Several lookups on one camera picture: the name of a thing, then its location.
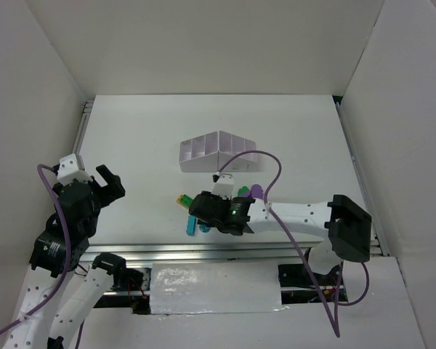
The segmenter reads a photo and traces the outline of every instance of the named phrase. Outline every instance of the black bracket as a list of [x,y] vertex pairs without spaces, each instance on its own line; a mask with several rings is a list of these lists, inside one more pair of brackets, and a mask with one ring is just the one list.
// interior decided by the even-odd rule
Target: black bracket
[[333,251],[339,258],[350,262],[370,260],[371,216],[344,195],[335,195],[331,218],[325,223]]
[[126,191],[124,190],[123,185],[121,184],[121,179],[118,175],[111,173],[105,165],[97,166],[95,169],[107,183],[107,185],[101,187],[96,180],[89,182],[92,191],[98,196],[102,208],[126,195]]
[[56,340],[49,338],[47,340],[47,349],[64,349],[63,348],[64,338],[59,336]]
[[110,252],[102,252],[95,257],[92,269],[103,269],[108,275],[113,275],[113,284],[119,285],[120,278],[126,272],[126,260]]

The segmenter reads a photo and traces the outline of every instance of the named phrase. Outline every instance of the white table surface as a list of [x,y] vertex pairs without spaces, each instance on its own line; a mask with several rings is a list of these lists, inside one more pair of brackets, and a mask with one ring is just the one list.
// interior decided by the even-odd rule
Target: white table surface
[[[217,130],[253,140],[281,160],[271,201],[312,203],[342,193],[365,206],[331,96],[97,96],[80,154],[101,183],[100,164],[120,175],[126,197],[103,209],[91,244],[287,242],[282,231],[230,236],[196,229],[186,235],[187,211],[177,197],[194,197],[213,183],[211,173],[180,171],[179,144]],[[263,156],[259,161],[261,172],[234,174],[236,190],[271,181],[276,164]]]

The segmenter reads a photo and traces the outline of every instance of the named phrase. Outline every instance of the metal frame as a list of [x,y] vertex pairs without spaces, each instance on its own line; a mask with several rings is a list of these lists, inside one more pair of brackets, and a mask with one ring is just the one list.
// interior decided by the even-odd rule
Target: metal frame
[[79,154],[81,150],[82,141],[84,140],[84,135],[86,134],[87,125],[89,124],[90,114],[92,112],[92,107],[94,106],[93,100],[88,100],[84,105],[82,110],[81,122],[79,123],[78,133],[76,135],[76,140],[74,141],[73,152],[74,154]]
[[341,105],[339,103],[335,103],[337,115],[339,117],[339,122],[341,123],[341,128],[344,133],[344,138],[346,140],[347,148],[349,149],[350,158],[352,161],[352,164],[354,165],[355,174],[357,176],[358,185],[360,187],[360,191],[362,193],[363,200],[365,202],[365,205],[367,206],[367,209],[371,213],[371,216],[373,218],[372,222],[372,229],[374,232],[375,239],[379,242],[378,246],[381,248],[382,255],[383,256],[389,256],[389,248],[387,246],[386,238],[384,237],[384,229],[382,227],[381,220],[379,219],[378,214],[376,213],[376,210],[374,209],[374,205],[370,200],[370,196],[368,194],[368,188],[365,184],[364,176],[359,169],[357,160],[355,159],[355,152],[352,147],[352,142],[350,140],[349,132],[347,131],[347,128],[344,124],[344,119],[342,117],[341,112]]
[[[317,243],[301,243],[306,251]],[[100,252],[111,252],[126,259],[130,268],[151,268],[153,263],[198,262],[251,262],[262,259],[276,260],[278,264],[300,263],[290,242],[280,244],[194,244],[194,245],[93,245],[81,257],[82,263],[91,263]],[[371,254],[382,254],[378,246],[371,247]]]

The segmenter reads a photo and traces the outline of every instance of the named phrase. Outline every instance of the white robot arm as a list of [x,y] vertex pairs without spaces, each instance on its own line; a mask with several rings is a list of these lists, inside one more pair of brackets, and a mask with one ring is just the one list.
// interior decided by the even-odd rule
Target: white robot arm
[[259,198],[232,198],[233,187],[233,176],[220,174],[211,192],[194,198],[189,214],[222,233],[241,236],[280,231],[271,209],[290,232],[324,239],[306,256],[313,272],[326,275],[342,260],[369,261],[371,216],[346,196],[316,204],[265,203]]
[[[81,255],[89,246],[89,238],[95,234],[101,208],[123,197],[125,191],[120,178],[105,165],[97,167],[107,183],[101,187],[84,171],[82,159],[76,154],[60,159],[52,171],[58,179],[53,191],[58,195],[58,205],[68,226],[71,256],[69,271],[52,296],[52,291],[59,283],[58,276],[64,269],[67,252],[60,217],[53,214],[47,220],[44,232],[34,243],[28,287],[20,306],[18,321],[15,321],[16,326],[5,342],[6,349],[67,348],[94,304],[103,292],[113,286],[113,278],[117,278],[126,269],[126,260],[114,254],[101,254],[94,261],[84,284],[58,310],[62,294],[73,277]],[[31,316],[27,315],[30,310],[33,311]]]

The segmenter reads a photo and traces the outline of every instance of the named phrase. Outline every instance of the wire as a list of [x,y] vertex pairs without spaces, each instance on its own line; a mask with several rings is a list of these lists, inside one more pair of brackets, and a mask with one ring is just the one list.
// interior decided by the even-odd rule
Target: wire
[[49,296],[47,298],[44,298],[44,300],[42,302],[40,302],[38,305],[36,305],[36,307],[34,307],[30,311],[28,311],[22,318],[18,318],[17,320],[14,320],[9,325],[5,326],[3,329],[0,329],[0,336],[3,333],[5,333],[8,330],[15,327],[16,325],[20,324],[22,321],[26,320],[27,317],[32,316],[35,312],[42,309],[42,307],[44,307],[56,295],[56,293],[58,292],[58,290],[62,286],[63,281],[65,280],[66,274],[68,273],[68,271],[70,269],[71,243],[70,243],[70,234],[68,231],[68,226],[67,226],[66,220],[65,220],[65,215],[63,214],[63,210],[60,206],[60,203],[58,202],[57,194],[55,194],[54,191],[52,190],[52,186],[50,185],[48,179],[45,177],[42,169],[47,169],[51,172],[53,172],[54,170],[53,170],[53,168],[46,166],[46,165],[43,165],[43,164],[39,164],[37,166],[37,172],[39,174],[39,177],[41,178],[47,192],[49,193],[50,197],[53,200],[53,204],[54,204],[55,209],[58,213],[58,217],[60,218],[61,227],[63,230],[63,235],[65,237],[65,248],[66,248],[66,256],[65,257],[66,257],[66,259],[65,259],[65,264],[63,266],[63,272],[61,273],[61,277],[58,279],[57,284],[55,285],[54,289],[50,292]]
[[366,295],[368,294],[368,289],[370,288],[370,273],[368,272],[368,269],[367,269],[365,263],[362,263],[362,266],[363,266],[363,269],[365,271],[365,277],[366,277],[365,290],[363,291],[362,295],[357,300],[354,300],[353,302],[348,302],[348,303],[339,303],[339,306],[350,307],[351,305],[356,305],[356,304],[360,303],[363,300],[363,298],[365,298]]
[[129,280],[127,281],[127,289],[128,289],[128,301],[129,303],[132,302],[132,298],[131,298],[131,285],[129,284]]
[[[275,176],[275,179],[268,185],[267,190],[265,191],[265,194],[263,195],[263,201],[267,204],[268,200],[268,193],[270,192],[270,189],[274,186],[274,184],[278,181],[279,177],[281,176],[281,172],[283,171],[283,166],[281,165],[281,161],[271,153],[268,153],[267,151],[243,151],[242,153],[234,155],[231,159],[229,159],[219,170],[218,173],[221,174],[221,172],[226,168],[227,165],[229,165],[232,161],[234,161],[236,158],[249,154],[249,153],[257,153],[257,154],[263,154],[266,156],[269,156],[273,160],[276,161],[278,164],[278,173]],[[297,251],[297,254],[299,255],[300,259],[302,260],[302,264],[304,265],[305,269],[307,270],[307,273],[312,280],[313,284],[315,285],[315,289],[318,293],[318,296],[323,303],[323,307],[325,308],[326,315],[328,316],[329,321],[331,322],[331,326],[333,327],[334,334],[336,337],[341,337],[340,331],[339,331],[339,318],[338,318],[338,306],[339,306],[339,289],[340,289],[340,283],[341,283],[341,277],[342,277],[342,266],[339,268],[339,275],[337,284],[338,287],[336,288],[336,292],[334,293],[334,317],[331,313],[331,310],[328,306],[328,301],[326,300],[325,295],[323,294],[323,291],[320,288],[320,284],[318,283],[318,280],[316,279],[314,273],[312,272],[312,269],[310,268],[307,259],[304,256],[304,252],[300,248],[299,244],[297,243],[296,239],[292,236],[289,229],[286,227],[284,222],[279,218],[279,216],[273,211],[271,207],[268,208],[268,212],[275,218],[275,220],[279,223],[279,225],[282,227],[286,235],[289,237],[289,240],[294,245],[295,250]]]
[[136,285],[136,287],[139,289],[140,293],[142,293],[142,298],[144,298],[144,299],[147,298],[144,291],[142,290],[142,287],[137,284],[137,282],[134,280],[134,278],[131,278],[131,281],[134,283],[134,285]]
[[82,321],[80,327],[79,327],[79,332],[78,332],[78,339],[76,340],[76,346],[74,347],[74,349],[79,349],[79,344],[81,344],[81,338],[82,338],[82,329],[84,328],[84,321]]
[[79,263],[78,263],[78,267],[80,267],[80,269],[84,270],[86,273],[89,272],[85,267],[83,267],[83,266],[80,265]]

